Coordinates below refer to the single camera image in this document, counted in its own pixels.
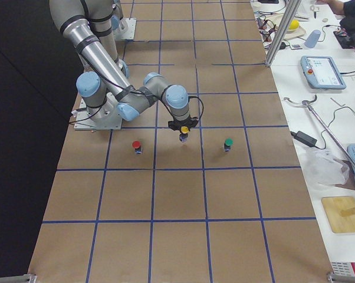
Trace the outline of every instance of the yellow bottle cap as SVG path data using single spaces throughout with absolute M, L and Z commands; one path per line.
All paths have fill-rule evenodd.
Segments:
M 186 127 L 186 126 L 183 126 L 183 127 L 180 128 L 180 131 L 181 131 L 183 134 L 188 134 L 189 128 Z

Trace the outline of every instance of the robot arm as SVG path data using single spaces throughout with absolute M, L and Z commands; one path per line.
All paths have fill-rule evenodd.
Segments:
M 159 74 L 150 73 L 144 86 L 135 90 L 121 70 L 124 63 L 117 56 L 112 34 L 113 0 L 50 0 L 50 11 L 56 27 L 74 45 L 76 52 L 89 63 L 95 74 L 84 73 L 77 80 L 77 88 L 96 119 L 104 119 L 111 111 L 118 111 L 124 120 L 132 121 L 157 100 L 169 107 L 172 130 L 195 127 L 196 117 L 189 113 L 188 94 L 181 85 L 170 85 Z M 107 101 L 111 92 L 117 105 Z

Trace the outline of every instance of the red bottle cap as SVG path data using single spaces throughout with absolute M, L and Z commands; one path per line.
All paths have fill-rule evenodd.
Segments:
M 132 146 L 133 146 L 134 149 L 139 149 L 141 147 L 141 142 L 139 142 L 138 140 L 135 140 L 132 143 Z

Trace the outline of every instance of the checkerboard pattern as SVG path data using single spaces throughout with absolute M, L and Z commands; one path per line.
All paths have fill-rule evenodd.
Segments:
M 137 18 L 118 44 L 131 83 L 161 73 L 202 99 L 190 109 L 203 117 L 186 143 L 162 104 L 120 131 L 70 128 L 29 271 L 43 283 L 327 282 L 250 3 L 121 3 Z

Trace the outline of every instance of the green bottle cap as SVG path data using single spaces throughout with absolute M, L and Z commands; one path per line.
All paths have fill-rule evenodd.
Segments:
M 232 146 L 233 143 L 234 142 L 232 141 L 232 139 L 226 139 L 225 140 L 225 145 L 227 145 L 227 146 Z

